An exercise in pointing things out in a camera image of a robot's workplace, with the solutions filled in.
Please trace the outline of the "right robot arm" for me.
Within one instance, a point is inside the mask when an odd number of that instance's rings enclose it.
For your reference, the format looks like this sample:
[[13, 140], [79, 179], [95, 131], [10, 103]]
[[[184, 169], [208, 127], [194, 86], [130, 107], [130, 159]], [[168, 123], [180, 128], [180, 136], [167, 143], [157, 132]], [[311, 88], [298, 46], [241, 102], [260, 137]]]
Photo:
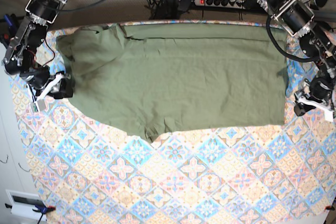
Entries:
[[37, 48], [46, 42], [49, 27], [55, 22], [68, 0], [29, 0], [21, 22], [6, 15], [9, 37], [2, 37], [6, 53], [2, 60], [5, 72], [18, 75], [27, 84], [30, 107], [34, 112], [46, 108], [45, 98], [70, 98], [73, 95], [70, 74], [50, 73], [46, 63], [37, 63]]

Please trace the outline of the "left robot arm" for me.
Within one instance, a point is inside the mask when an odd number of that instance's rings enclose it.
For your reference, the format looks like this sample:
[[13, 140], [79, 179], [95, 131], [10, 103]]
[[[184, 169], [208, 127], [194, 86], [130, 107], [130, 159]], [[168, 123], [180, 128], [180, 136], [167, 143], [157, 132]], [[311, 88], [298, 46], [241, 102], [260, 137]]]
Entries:
[[[309, 92], [301, 89], [295, 93], [294, 111], [303, 116], [313, 109], [324, 111], [325, 120], [335, 119], [333, 92], [335, 87], [335, 44], [326, 35], [320, 23], [314, 20], [314, 12], [302, 0], [256, 0], [268, 14], [267, 34], [276, 49], [286, 58], [296, 62], [313, 62], [319, 69], [311, 80], [305, 80]], [[280, 48], [271, 33], [270, 23], [275, 21], [293, 38], [299, 40], [306, 55], [299, 58]]]

